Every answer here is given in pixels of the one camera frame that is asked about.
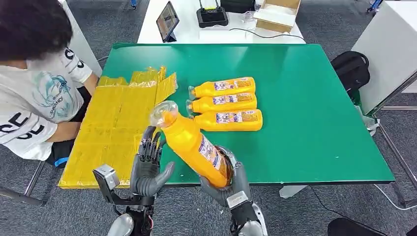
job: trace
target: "black pants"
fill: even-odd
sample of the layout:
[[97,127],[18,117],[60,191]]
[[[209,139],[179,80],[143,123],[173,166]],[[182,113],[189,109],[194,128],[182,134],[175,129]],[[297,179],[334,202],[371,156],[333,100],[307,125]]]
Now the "black pants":
[[[86,87],[78,88],[78,92],[80,92],[81,96],[84,99],[84,103],[77,112],[77,114],[69,121],[72,122],[82,122],[84,116],[86,115],[87,106],[90,103],[91,95],[87,91]],[[48,159],[46,159],[46,163],[54,165],[58,168],[63,168],[68,161],[69,155],[71,153],[72,147],[74,146],[75,139],[62,141],[62,142],[55,142],[52,144],[51,155],[49,155]]]

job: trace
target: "black router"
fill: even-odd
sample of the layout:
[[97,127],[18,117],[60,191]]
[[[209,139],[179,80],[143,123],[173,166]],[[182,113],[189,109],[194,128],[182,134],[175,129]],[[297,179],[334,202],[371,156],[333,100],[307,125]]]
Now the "black router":
[[200,28],[211,27],[211,26],[226,26],[229,24],[227,19],[226,11],[223,7],[219,6],[216,0],[216,8],[203,8],[200,1],[200,9],[197,10],[198,26]]

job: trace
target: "gray carpet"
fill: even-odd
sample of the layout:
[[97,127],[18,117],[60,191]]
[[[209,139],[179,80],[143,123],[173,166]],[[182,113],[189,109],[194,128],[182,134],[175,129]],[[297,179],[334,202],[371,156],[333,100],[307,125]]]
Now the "gray carpet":
[[[133,11],[127,0],[70,0],[69,5],[97,58],[108,54],[113,42],[136,42],[147,1]],[[307,42],[320,43],[330,59],[350,49],[371,20],[365,0],[303,0],[297,23]],[[416,94],[402,94],[391,104],[416,105]],[[417,112],[385,111],[378,117],[401,153],[417,173]],[[416,197],[404,171],[380,132],[374,136],[381,153],[406,198]],[[0,147],[0,183],[24,191],[36,162],[22,160]],[[105,235],[116,218],[98,190],[62,190],[56,187],[61,171],[46,166],[33,195],[47,200],[44,207],[0,199],[0,236]],[[396,201],[392,184],[383,189]],[[396,210],[372,185],[314,187],[323,203],[389,235],[405,235],[417,224],[417,210]],[[310,188],[289,199],[276,186],[252,187],[252,196],[267,215],[272,236],[325,236],[327,224],[338,216],[325,210]],[[229,235],[230,214],[200,187],[165,188],[156,200],[155,235]]]

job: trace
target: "tablet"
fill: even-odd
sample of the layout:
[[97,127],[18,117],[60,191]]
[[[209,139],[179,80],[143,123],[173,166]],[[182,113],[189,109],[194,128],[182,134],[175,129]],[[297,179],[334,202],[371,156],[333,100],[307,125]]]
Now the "tablet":
[[175,38],[173,36],[174,28],[178,25],[179,19],[178,15],[172,6],[171,1],[167,3],[161,15],[159,15],[156,20],[156,24],[159,28],[159,33],[161,34],[162,41],[173,42]]

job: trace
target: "white t-shirt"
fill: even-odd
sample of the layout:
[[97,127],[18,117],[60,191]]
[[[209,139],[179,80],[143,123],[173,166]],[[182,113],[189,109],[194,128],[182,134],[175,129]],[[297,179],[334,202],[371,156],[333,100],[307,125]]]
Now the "white t-shirt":
[[24,159],[46,160],[45,142],[84,100],[77,90],[91,69],[72,50],[27,60],[27,69],[0,65],[0,144]]

